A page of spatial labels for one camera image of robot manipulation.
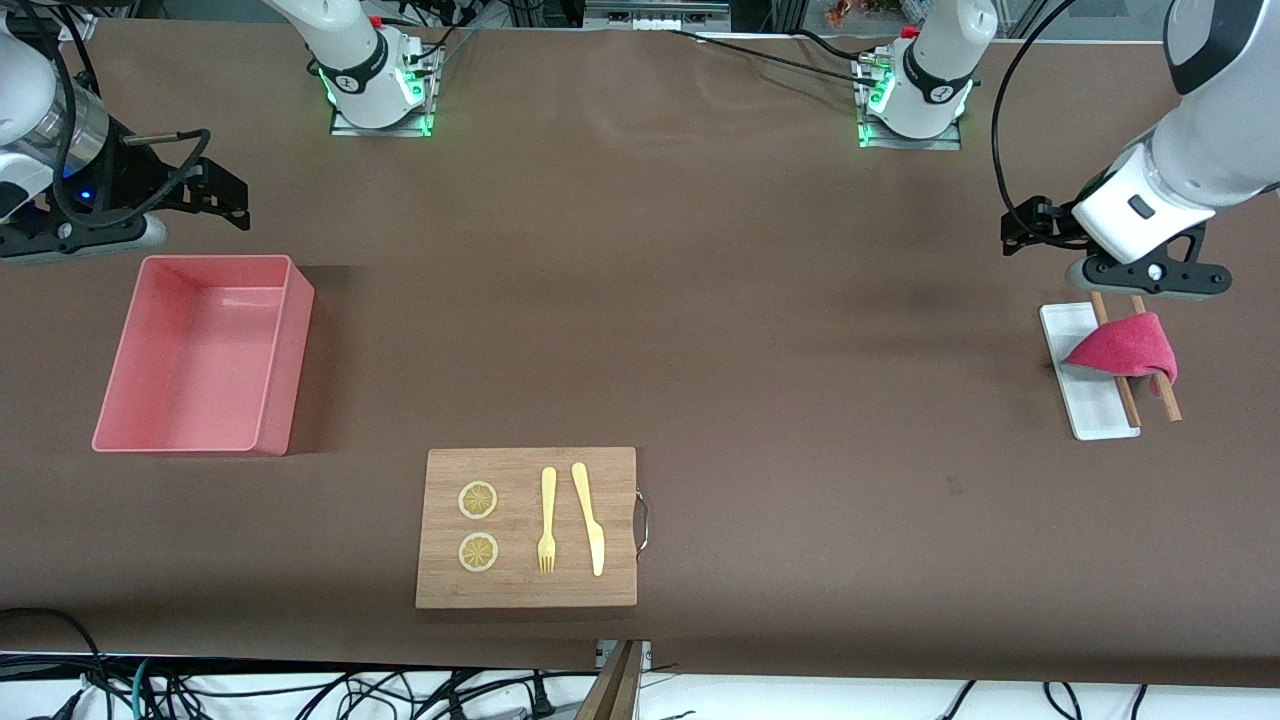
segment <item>teal cable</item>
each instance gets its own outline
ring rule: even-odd
[[[147,662],[151,659],[147,657],[138,662],[138,670],[133,674],[133,692],[129,693],[129,703],[133,707],[133,720],[142,720],[142,678],[146,675]]]

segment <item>white tray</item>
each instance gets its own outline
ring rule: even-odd
[[[1075,346],[1098,329],[1093,306],[1088,302],[1046,305],[1041,307],[1041,324],[1075,439],[1117,439],[1142,434],[1139,428],[1129,427],[1120,391],[1111,375],[1065,363]]]

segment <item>white floor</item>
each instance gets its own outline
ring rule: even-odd
[[[471,684],[526,673],[486,673]],[[381,674],[370,674],[376,682]],[[314,685],[335,678],[311,675],[209,676],[192,680],[193,688],[218,692],[244,692],[297,685]],[[419,696],[430,692],[447,678],[445,673],[413,673],[410,683]],[[563,678],[547,682],[553,705],[577,702],[586,696],[590,678]],[[668,720],[692,711],[690,720],[938,720],[961,682],[954,680],[859,680],[813,678],[750,678],[719,675],[652,674],[643,680],[640,720]],[[52,715],[79,687],[74,680],[28,680],[0,683],[0,720],[28,720]],[[387,685],[403,692],[398,680]],[[1085,720],[1129,720],[1134,685],[1079,684],[1074,689]],[[205,710],[214,720],[291,719],[310,700],[312,692],[261,698],[206,698]],[[338,715],[342,693],[332,693],[312,720]],[[1060,702],[1066,703],[1065,696]],[[408,707],[397,703],[397,716],[406,719]],[[527,696],[518,687],[506,688],[465,707],[471,720],[485,720],[503,711],[527,707]],[[129,708],[116,701],[116,717],[131,717]],[[84,696],[76,720],[105,717],[102,693]],[[1280,691],[1236,688],[1153,687],[1142,703],[1143,720],[1275,720],[1280,717]],[[351,720],[393,720],[392,708],[364,702]],[[979,682],[969,694],[956,720],[1061,720],[1048,706],[1039,683]]]

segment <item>wooden cutting board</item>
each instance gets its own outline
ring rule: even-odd
[[[582,506],[570,466],[586,464],[591,507],[604,528],[604,573],[591,574]],[[556,571],[538,571],[543,534],[541,473],[556,468]],[[458,495],[474,480],[494,487],[498,503],[479,520],[462,514]],[[596,607],[636,603],[636,451],[634,447],[524,447],[433,450],[426,460],[419,609]],[[498,542],[498,559],[481,573],[458,560],[472,533]]]

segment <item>wooden fork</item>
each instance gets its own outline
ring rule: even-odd
[[[553,515],[556,515],[556,468],[543,468],[543,537],[538,541],[538,570],[541,573],[556,571]]]

